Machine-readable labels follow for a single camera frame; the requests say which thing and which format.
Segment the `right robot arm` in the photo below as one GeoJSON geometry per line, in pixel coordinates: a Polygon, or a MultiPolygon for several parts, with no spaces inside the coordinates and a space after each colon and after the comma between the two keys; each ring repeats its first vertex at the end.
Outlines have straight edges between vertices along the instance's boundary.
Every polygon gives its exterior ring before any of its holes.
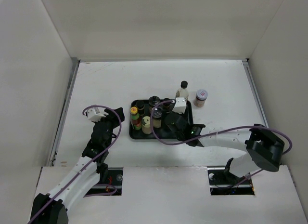
{"type": "Polygon", "coordinates": [[[279,171],[284,141],[261,124],[215,130],[203,124],[189,124],[179,114],[170,113],[165,118],[165,125],[179,141],[189,146],[217,146],[243,151],[242,156],[229,159],[225,166],[223,178],[228,183],[235,183],[256,170],[279,171]]]}

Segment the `white-lidded spice jar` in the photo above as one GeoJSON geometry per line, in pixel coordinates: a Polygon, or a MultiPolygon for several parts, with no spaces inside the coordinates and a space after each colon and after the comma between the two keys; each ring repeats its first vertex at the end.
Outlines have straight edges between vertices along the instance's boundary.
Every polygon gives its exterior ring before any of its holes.
{"type": "Polygon", "coordinates": [[[195,94],[194,105],[196,107],[203,107],[207,100],[208,92],[204,89],[199,89],[195,94]]]}

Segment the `black-capped pepper jar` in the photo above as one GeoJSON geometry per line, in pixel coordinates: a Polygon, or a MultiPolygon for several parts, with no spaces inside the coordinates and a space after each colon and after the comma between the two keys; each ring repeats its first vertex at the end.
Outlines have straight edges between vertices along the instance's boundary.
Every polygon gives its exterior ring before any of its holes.
{"type": "Polygon", "coordinates": [[[167,103],[167,101],[169,101],[170,99],[169,98],[164,98],[163,99],[163,109],[165,110],[165,111],[170,111],[170,109],[171,109],[171,102],[168,102],[167,103]]]}

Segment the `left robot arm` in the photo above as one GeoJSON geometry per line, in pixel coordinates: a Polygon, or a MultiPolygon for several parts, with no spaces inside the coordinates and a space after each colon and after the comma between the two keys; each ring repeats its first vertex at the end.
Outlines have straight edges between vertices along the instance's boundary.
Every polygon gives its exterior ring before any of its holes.
{"type": "Polygon", "coordinates": [[[66,224],[68,213],[96,184],[108,179],[108,166],[104,163],[122,130],[125,120],[123,108],[90,105],[82,114],[94,123],[89,142],[73,169],[46,194],[39,193],[33,201],[30,224],[66,224]]]}

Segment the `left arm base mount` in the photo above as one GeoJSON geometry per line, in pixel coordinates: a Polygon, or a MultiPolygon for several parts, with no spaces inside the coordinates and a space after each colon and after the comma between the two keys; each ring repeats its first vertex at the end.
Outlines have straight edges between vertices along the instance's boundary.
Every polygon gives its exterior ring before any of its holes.
{"type": "Polygon", "coordinates": [[[84,197],[92,196],[121,196],[124,168],[109,167],[103,163],[99,168],[100,179],[84,197]]]}

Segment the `tall clear vinegar bottle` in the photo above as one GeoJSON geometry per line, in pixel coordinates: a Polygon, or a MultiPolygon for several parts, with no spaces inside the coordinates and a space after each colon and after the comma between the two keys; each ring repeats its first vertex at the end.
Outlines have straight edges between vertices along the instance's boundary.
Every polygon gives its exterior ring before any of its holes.
{"type": "Polygon", "coordinates": [[[182,81],[180,84],[180,88],[176,91],[175,97],[176,98],[184,98],[185,101],[188,101],[189,97],[189,92],[187,90],[188,87],[188,82],[187,81],[182,81]]]}

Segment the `red chili sauce bottle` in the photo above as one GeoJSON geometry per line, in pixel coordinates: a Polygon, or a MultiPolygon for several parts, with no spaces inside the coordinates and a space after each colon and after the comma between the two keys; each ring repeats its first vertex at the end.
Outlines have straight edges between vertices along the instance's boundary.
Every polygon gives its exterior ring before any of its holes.
{"type": "Polygon", "coordinates": [[[141,129],[141,117],[138,113],[137,107],[135,106],[130,108],[130,123],[134,130],[141,129]]]}

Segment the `clear salt grinder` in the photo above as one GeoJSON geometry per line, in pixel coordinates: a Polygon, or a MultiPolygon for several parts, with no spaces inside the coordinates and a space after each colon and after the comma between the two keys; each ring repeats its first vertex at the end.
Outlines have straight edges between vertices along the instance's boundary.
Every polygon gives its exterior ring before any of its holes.
{"type": "Polygon", "coordinates": [[[157,107],[152,109],[152,118],[154,128],[161,128],[162,125],[162,108],[157,107]]]}

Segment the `small yellow-lidded jar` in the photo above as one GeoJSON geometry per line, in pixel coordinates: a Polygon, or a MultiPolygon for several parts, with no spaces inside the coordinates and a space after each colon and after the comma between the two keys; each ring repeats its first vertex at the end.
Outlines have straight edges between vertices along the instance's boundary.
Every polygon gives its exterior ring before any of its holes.
{"type": "Polygon", "coordinates": [[[141,129],[142,132],[146,135],[149,135],[152,133],[151,130],[151,119],[149,116],[144,116],[141,120],[141,129]]]}

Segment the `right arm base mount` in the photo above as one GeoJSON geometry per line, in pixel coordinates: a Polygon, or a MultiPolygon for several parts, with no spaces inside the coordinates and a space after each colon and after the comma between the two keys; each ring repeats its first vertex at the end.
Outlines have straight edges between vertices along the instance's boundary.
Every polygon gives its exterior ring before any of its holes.
{"type": "Polygon", "coordinates": [[[224,167],[207,168],[209,190],[212,196],[255,195],[251,179],[230,173],[233,158],[224,167]]]}

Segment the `wide black-capped seasoning jar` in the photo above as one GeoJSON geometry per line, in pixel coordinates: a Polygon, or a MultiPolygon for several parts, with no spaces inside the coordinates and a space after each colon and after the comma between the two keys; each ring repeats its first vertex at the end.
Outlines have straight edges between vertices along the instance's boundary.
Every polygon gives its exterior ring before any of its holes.
{"type": "Polygon", "coordinates": [[[151,96],[149,98],[149,112],[152,111],[152,109],[158,104],[160,103],[160,98],[158,96],[151,96]]]}

